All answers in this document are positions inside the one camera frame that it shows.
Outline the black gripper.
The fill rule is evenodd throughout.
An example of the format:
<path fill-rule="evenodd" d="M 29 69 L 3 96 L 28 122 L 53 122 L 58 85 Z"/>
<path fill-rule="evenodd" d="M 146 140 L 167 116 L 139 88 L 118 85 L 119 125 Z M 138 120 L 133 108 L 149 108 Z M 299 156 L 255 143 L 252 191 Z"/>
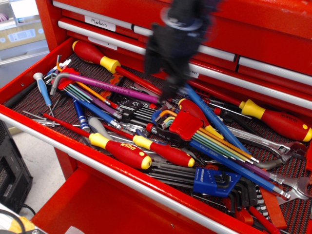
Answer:
<path fill-rule="evenodd" d="M 160 101 L 174 98 L 187 83 L 190 78 L 189 60 L 206 40 L 210 25 L 208 17 L 195 18 L 190 25 L 182 24 L 175 18 L 164 19 L 164 26 L 152 25 L 153 33 L 147 43 L 144 61 L 144 70 L 148 75 L 161 69 L 169 75 L 163 84 Z"/>

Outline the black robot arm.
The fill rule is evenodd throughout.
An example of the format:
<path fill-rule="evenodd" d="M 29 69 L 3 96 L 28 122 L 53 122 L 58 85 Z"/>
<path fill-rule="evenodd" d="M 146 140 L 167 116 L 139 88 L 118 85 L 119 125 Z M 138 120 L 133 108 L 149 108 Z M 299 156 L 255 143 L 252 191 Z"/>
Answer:
<path fill-rule="evenodd" d="M 165 70 L 162 101 L 175 97 L 190 79 L 189 60 L 206 40 L 211 14 L 217 11 L 217 0 L 175 0 L 161 11 L 164 26 L 153 24 L 149 37 L 144 70 L 151 75 Z"/>

